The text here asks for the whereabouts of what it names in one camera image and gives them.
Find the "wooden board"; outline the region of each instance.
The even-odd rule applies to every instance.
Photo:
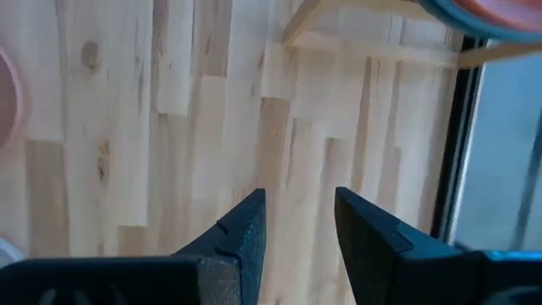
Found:
[[[261,303],[353,304],[334,189],[428,230],[456,71],[348,46],[284,47],[299,4],[58,0],[29,21],[22,4],[0,3],[15,63],[37,56],[20,51],[34,43],[23,29],[58,41],[30,62],[63,77],[27,82],[58,89],[47,98],[61,97],[51,105],[65,124],[49,124],[56,110],[37,114],[44,133],[0,158],[0,236],[34,256],[165,255],[265,187]],[[343,8],[324,23],[340,39],[456,51],[430,21]]]

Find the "black metal frame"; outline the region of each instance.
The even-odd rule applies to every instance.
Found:
[[[486,43],[486,40],[466,36],[463,40],[462,51],[484,47]],[[461,69],[457,73],[431,226],[431,236],[443,241],[447,241],[451,234],[453,212],[461,182],[462,164],[466,157],[481,76],[481,67]]]

